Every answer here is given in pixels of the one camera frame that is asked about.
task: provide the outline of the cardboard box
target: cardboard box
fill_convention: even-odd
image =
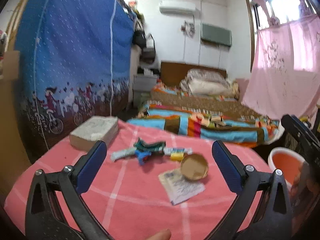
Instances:
[[[74,129],[69,138],[73,147],[88,152],[97,141],[104,141],[108,147],[117,133],[117,117],[93,116]]]
[[[20,52],[17,50],[7,51],[4,54],[4,59],[2,62],[3,67],[3,79],[4,80],[17,80],[19,78],[19,62],[20,62]]]

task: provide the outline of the blue grip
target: blue grip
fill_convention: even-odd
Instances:
[[[241,193],[241,175],[231,160],[232,154],[229,152],[229,150],[226,147],[224,149],[218,141],[215,141],[212,144],[212,156],[217,163],[230,191],[236,194]]]
[[[79,195],[89,190],[106,156],[107,145],[100,143],[77,176],[76,191]]]

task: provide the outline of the white pillow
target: white pillow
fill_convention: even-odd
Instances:
[[[218,82],[222,84],[226,84],[226,80],[223,76],[221,76],[220,73],[215,71],[208,71],[203,69],[190,69],[187,73],[187,76],[185,77],[187,81],[190,81],[192,79],[199,79],[199,80],[205,80],[210,82]]]
[[[225,86],[218,82],[203,81],[199,79],[192,79],[189,82],[189,89],[193,95],[220,95],[232,97],[232,86]]]

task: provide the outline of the paper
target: paper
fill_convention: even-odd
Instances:
[[[205,190],[203,183],[187,180],[181,174],[180,169],[160,174],[159,180],[166,190],[172,205],[184,202]]]

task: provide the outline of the toy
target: toy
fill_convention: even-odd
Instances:
[[[163,155],[163,150],[165,148],[165,142],[156,142],[147,144],[145,141],[138,138],[138,141],[133,145],[137,150],[141,152],[151,152],[156,155]]]
[[[151,152],[141,152],[139,150],[135,150],[134,154],[138,158],[140,165],[144,165],[145,162],[148,160],[149,156],[151,156]]]
[[[181,162],[184,158],[184,153],[172,153],[170,155],[170,160]]]
[[[131,148],[128,148],[128,149],[124,149],[124,150],[121,150],[121,151],[117,151],[117,152],[113,152],[111,154],[111,160],[113,162],[119,160],[119,159],[122,159],[122,158],[125,158],[125,157],[129,157],[129,156],[134,156],[134,152],[136,150],[136,147],[131,147]]]
[[[168,148],[165,147],[163,149],[164,155],[171,156],[174,153],[187,153],[187,154],[192,154],[192,149],[191,148]]]

